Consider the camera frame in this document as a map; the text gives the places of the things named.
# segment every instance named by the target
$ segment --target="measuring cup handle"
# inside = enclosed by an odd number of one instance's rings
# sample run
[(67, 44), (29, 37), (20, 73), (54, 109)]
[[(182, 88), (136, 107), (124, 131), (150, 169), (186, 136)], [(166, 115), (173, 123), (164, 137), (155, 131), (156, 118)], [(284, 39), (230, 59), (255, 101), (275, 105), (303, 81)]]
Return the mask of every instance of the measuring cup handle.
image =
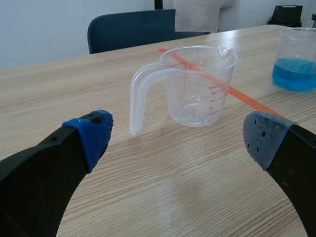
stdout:
[(163, 63), (159, 62), (142, 67), (134, 75), (130, 85), (129, 114), (129, 129), (132, 135), (136, 135), (142, 129), (149, 87), (156, 82), (165, 80), (170, 70), (174, 69), (164, 69)]

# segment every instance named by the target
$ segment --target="wood grain surface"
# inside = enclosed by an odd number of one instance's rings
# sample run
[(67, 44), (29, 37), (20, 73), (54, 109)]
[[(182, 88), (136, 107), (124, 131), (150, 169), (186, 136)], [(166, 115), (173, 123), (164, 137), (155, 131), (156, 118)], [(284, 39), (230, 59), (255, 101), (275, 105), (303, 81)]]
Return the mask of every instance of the wood grain surface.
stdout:
[(109, 147), (74, 193), (59, 237), (305, 237), (286, 195), (248, 155), (242, 123), (252, 111), (231, 95), (201, 128), (168, 114), (163, 83), (151, 87), (140, 135), (129, 132), (134, 73), (159, 48), (233, 47), (231, 86), (316, 133), (315, 91), (273, 84), (281, 26), (261, 26), (0, 71), (0, 159), (34, 146), (62, 122), (105, 109)]

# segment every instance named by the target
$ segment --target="gray rubber fingertip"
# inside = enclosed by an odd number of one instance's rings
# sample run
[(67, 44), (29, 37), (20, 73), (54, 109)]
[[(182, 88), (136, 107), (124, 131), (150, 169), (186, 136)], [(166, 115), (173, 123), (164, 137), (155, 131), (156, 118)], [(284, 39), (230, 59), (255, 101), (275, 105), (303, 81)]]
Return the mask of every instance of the gray rubber fingertip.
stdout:
[(255, 111), (243, 122), (243, 139), (250, 156), (262, 167), (269, 168), (289, 128), (296, 124), (285, 118)]

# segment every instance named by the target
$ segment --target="glass beaker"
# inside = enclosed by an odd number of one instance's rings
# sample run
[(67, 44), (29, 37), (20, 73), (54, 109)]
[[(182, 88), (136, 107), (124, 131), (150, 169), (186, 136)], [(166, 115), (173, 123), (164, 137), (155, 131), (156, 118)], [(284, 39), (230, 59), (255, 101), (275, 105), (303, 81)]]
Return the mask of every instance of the glass beaker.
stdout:
[(315, 28), (281, 30), (272, 78), (276, 84), (291, 90), (316, 87)]
[(169, 50), (160, 61), (134, 75), (130, 92), (130, 132), (143, 123), (149, 87), (165, 80), (171, 117), (185, 126), (214, 123), (224, 107), (237, 56), (231, 48), (187, 46)]

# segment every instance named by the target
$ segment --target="orange stripe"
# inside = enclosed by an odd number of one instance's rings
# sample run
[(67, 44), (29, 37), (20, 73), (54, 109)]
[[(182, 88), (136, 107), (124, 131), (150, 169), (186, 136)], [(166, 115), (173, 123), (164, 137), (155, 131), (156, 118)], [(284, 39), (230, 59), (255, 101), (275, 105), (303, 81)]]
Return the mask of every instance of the orange stripe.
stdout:
[[(160, 48), (159, 51), (162, 52), (162, 53), (165, 53), (167, 50), (165, 48)], [(185, 59), (181, 58), (176, 53), (170, 53), (170, 55), (175, 60), (177, 60), (179, 63), (186, 65), (186, 67), (190, 68), (192, 71), (202, 71), (202, 69), (198, 68), (194, 64), (192, 64), (192, 63), (186, 61)], [(222, 83), (218, 79), (216, 79), (215, 77), (213, 77), (211, 75), (206, 75), (206, 74), (202, 75), (202, 76), (204, 78), (206, 78), (207, 80), (211, 81), (214, 85), (217, 85), (217, 86), (220, 86), (220, 87), (224, 87), (222, 85)], [(228, 93), (230, 93), (232, 96), (236, 97), (237, 99), (241, 100), (242, 102), (246, 103), (247, 105), (251, 106), (255, 110), (268, 112), (268, 113), (271, 113), (271, 114), (278, 115), (278, 116), (282, 117), (282, 115), (278, 114), (277, 112), (273, 111), (272, 109), (268, 108), (267, 106), (259, 103), (258, 101), (250, 98), (249, 96), (241, 93), (239, 90), (236, 90), (235, 88), (233, 88), (231, 86), (228, 89)]]

